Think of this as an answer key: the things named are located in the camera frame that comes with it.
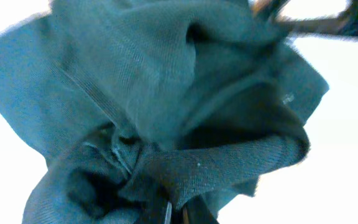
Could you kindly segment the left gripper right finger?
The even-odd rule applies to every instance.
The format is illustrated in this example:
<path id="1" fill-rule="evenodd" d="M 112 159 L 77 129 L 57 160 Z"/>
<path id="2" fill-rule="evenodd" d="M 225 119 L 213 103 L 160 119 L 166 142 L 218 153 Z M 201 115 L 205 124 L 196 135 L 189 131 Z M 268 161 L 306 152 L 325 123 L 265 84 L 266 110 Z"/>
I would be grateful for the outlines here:
<path id="1" fill-rule="evenodd" d="M 187 201 L 182 211 L 184 224 L 219 224 L 201 196 Z"/>

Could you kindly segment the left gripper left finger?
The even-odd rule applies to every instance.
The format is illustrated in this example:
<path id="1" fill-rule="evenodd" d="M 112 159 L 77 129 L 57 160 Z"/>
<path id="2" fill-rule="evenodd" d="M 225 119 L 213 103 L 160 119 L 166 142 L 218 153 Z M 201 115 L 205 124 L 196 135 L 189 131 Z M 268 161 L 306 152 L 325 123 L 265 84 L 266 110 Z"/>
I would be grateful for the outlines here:
<path id="1" fill-rule="evenodd" d="M 172 216 L 172 204 L 167 193 L 159 189 L 147 204 L 144 212 L 136 220 L 135 224 L 170 224 Z"/>

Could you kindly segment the black polo shirt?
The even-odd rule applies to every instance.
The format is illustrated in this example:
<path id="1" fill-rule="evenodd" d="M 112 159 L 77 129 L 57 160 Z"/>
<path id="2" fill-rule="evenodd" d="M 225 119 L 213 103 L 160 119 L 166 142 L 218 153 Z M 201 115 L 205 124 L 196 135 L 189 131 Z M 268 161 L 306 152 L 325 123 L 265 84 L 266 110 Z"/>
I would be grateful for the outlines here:
<path id="1" fill-rule="evenodd" d="M 159 189 L 215 218 L 307 155 L 328 84 L 246 1 L 51 10 L 0 36 L 0 113 L 48 167 L 24 223 L 135 223 Z"/>

